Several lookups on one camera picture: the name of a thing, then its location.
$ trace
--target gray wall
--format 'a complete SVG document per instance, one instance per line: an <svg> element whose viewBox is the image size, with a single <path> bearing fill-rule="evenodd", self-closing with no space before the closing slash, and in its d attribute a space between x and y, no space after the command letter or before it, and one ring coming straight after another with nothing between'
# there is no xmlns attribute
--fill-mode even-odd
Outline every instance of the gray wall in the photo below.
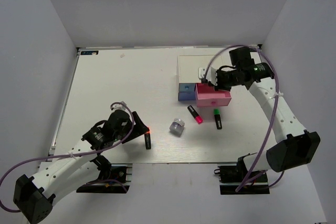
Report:
<svg viewBox="0 0 336 224"><path fill-rule="evenodd" d="M264 45L288 104L321 136L308 167L328 223L336 223L335 42L336 0L287 0Z"/></svg>
<svg viewBox="0 0 336 224"><path fill-rule="evenodd" d="M50 0L0 0L0 174L28 158L48 154L76 49ZM15 180L36 171L17 169L0 198L12 208ZM0 209L1 223L22 214Z"/></svg>
<svg viewBox="0 0 336 224"><path fill-rule="evenodd" d="M51 0L77 47L264 42L286 0Z"/></svg>

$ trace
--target green marker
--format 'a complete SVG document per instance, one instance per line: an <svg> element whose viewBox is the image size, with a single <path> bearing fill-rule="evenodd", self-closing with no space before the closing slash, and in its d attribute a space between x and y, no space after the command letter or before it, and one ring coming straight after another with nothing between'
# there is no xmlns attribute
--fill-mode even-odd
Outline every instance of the green marker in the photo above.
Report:
<svg viewBox="0 0 336 224"><path fill-rule="evenodd" d="M214 109L215 122L218 130L222 129L222 121L219 113L219 109Z"/></svg>

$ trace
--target marker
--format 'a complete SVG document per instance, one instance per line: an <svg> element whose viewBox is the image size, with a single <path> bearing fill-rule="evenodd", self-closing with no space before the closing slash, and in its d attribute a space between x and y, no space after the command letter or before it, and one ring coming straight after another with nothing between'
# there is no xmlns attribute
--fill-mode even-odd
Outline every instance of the marker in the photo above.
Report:
<svg viewBox="0 0 336 224"><path fill-rule="evenodd" d="M151 132L147 131L145 133L145 145L146 145L146 150L150 150L152 148L151 144Z"/></svg>
<svg viewBox="0 0 336 224"><path fill-rule="evenodd" d="M219 113L219 109L214 109L215 122L218 130L222 129L222 121Z"/></svg>
<svg viewBox="0 0 336 224"><path fill-rule="evenodd" d="M194 108L191 105L189 105L187 108L190 114L194 117L194 119L196 120L198 124L203 123L203 119L200 117L200 115L194 110Z"/></svg>

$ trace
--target pink marker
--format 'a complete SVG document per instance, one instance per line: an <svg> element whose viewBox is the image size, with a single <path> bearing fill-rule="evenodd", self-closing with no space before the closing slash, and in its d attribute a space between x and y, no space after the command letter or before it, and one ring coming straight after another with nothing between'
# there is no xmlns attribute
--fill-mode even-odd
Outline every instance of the pink marker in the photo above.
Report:
<svg viewBox="0 0 336 224"><path fill-rule="evenodd" d="M189 105L187 108L190 114L194 117L194 119L196 120L198 124L203 123L203 119L200 117L200 115L196 112L196 110L191 105Z"/></svg>

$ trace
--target pink drawer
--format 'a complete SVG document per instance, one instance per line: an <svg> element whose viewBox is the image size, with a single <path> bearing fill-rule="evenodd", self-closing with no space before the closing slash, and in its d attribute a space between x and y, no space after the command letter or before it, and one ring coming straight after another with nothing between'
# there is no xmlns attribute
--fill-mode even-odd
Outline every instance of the pink drawer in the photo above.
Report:
<svg viewBox="0 0 336 224"><path fill-rule="evenodd" d="M197 107L220 107L228 106L231 101L229 91L215 91L207 84L196 84L196 105Z"/></svg>

